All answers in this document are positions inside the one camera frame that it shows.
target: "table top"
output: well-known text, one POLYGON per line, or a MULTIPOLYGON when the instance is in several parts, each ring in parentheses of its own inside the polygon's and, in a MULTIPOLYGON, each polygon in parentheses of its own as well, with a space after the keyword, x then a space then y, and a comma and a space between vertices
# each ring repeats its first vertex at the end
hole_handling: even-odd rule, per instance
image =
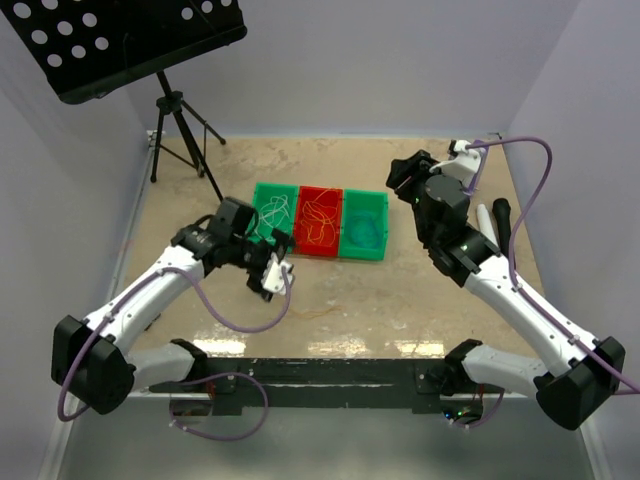
MULTIPOLYGON (((225 195, 250 201, 256 182, 387 191, 392 159, 424 149, 446 159, 449 139, 420 138, 231 138, 208 142, 208 164, 225 195)), ((187 157, 180 139, 163 145, 187 157)), ((291 256, 296 283, 292 309, 272 330, 244 335, 209 316, 193 290, 179 297, 138 340, 134 349, 183 338, 212 356, 250 357, 442 357, 467 338, 495 348, 535 355, 515 331, 481 300, 433 267, 415 232, 411 208, 389 193, 389 240, 381 262, 291 256)), ((489 158, 474 196, 475 206, 505 197, 519 215, 511 175, 500 147, 489 158)), ((161 152, 158 182, 148 186, 131 248, 125 283, 142 274, 170 239, 219 202, 206 179, 161 152)), ((541 291, 525 229, 516 239, 519 273, 541 291)), ((202 287, 224 316, 246 326, 272 319, 281 298, 263 302, 245 287, 234 267, 213 272, 202 287)))

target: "tripod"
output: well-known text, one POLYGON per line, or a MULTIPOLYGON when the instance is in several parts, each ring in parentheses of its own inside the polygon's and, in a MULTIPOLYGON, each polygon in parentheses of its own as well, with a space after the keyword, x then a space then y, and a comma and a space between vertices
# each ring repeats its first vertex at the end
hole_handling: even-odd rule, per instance
POLYGON ((221 145, 225 145, 227 141, 222 138, 218 134, 218 132, 211 128, 207 121, 202 118, 198 114, 198 112, 196 112, 187 102, 185 102, 182 92, 171 90, 169 81, 167 80, 167 76, 164 74, 163 70, 159 71, 156 75, 158 77, 158 80, 160 81, 160 86, 162 87, 162 91, 164 92, 164 97, 160 97, 156 102, 156 105, 158 107, 158 128, 156 131, 156 139, 154 144, 151 183, 155 183, 158 180, 158 157, 160 156, 160 150, 162 149, 165 152, 173 155, 181 162, 186 163, 191 168, 195 169, 198 172, 199 177, 204 177, 206 175, 209 179, 209 182, 211 183, 211 186, 215 190, 218 199, 222 201, 222 192, 220 191, 220 188, 218 187, 218 184, 216 183, 215 178, 213 178, 213 174, 211 173, 211 170, 209 170, 209 166, 207 165, 207 132, 216 137, 220 141, 221 145), (182 114, 183 108, 187 110, 187 112, 189 112, 191 115, 193 115, 193 117, 204 127, 204 152, 200 151, 200 147, 198 147, 198 144, 193 137, 193 133, 191 133, 189 125, 187 125, 187 121, 184 119, 184 115, 182 114), (173 115, 173 118, 175 118, 178 129, 180 130, 180 135, 182 136, 182 139, 187 146, 187 151, 189 152, 191 162, 162 145, 162 127, 164 125, 164 117, 166 117, 167 115, 173 115))

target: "black handle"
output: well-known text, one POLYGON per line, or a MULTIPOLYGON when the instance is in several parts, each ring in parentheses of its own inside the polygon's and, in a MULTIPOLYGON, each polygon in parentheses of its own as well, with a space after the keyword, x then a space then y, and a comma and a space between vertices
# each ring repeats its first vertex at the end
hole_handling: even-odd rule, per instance
POLYGON ((506 257, 509 255, 509 239, 511 238, 511 205, 506 198, 497 198, 493 202, 493 216, 498 225, 498 242, 500 251, 506 257))

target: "tripod leg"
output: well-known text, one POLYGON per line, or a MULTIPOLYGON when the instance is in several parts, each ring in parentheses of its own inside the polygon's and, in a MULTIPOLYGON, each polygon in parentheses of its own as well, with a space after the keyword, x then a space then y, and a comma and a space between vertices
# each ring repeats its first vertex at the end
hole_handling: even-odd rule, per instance
POLYGON ((160 142, 162 141, 162 127, 164 125, 164 115, 158 113, 158 128, 156 130, 156 142, 153 146, 153 167, 151 168, 151 183, 158 181, 158 157, 160 156, 160 142))
POLYGON ((187 112, 193 115, 193 117, 196 120, 198 120, 204 126, 204 128, 209 130, 209 133, 211 133, 211 135, 213 135, 218 139, 218 141, 220 142, 220 145, 227 144, 227 141, 218 132, 216 132, 213 128, 211 128, 211 125, 209 125, 209 123, 204 118, 202 118, 198 112, 196 112, 193 108, 191 108, 191 105, 189 105, 186 101, 182 100, 182 106, 187 110, 187 112))
POLYGON ((191 155, 193 164, 196 165, 198 171, 200 170, 200 168, 204 170, 204 173, 207 175, 207 178, 209 179, 211 186, 215 190, 218 199, 222 202, 222 200, 224 199, 224 197, 222 196, 222 192, 220 191, 215 178, 213 178, 213 174, 211 173, 211 170, 209 170, 209 166, 202 156, 200 147, 198 147, 196 139, 193 138, 193 134, 191 133, 191 130, 189 130, 189 125, 187 125, 187 121, 184 119, 182 112, 175 112, 173 116, 176 119, 176 123, 178 124, 178 129, 180 130, 180 134, 184 139, 184 143, 187 145, 187 150, 189 151, 189 155, 191 155))

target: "wall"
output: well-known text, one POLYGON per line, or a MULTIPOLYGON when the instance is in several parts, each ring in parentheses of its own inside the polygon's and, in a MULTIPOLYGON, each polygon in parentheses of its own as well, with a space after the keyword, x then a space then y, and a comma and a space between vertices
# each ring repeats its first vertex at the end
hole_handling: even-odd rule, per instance
MULTIPOLYGON (((495 132, 508 127, 577 4, 240 0, 247 37, 167 75, 222 133, 495 132)), ((157 80, 128 90, 155 128, 157 80)), ((177 133, 173 122, 165 129, 177 133)))
MULTIPOLYGON (((640 3, 583 0, 511 125, 547 139, 556 160, 528 222, 549 299, 627 348, 640 379, 640 3)), ((541 173, 537 147, 508 149, 521 202, 541 173)), ((610 400, 596 416, 613 478, 637 478, 640 402, 610 400)))
POLYGON ((55 419, 51 340, 104 300, 145 132, 126 93, 61 104, 0 16, 0 477, 36 478, 55 419))

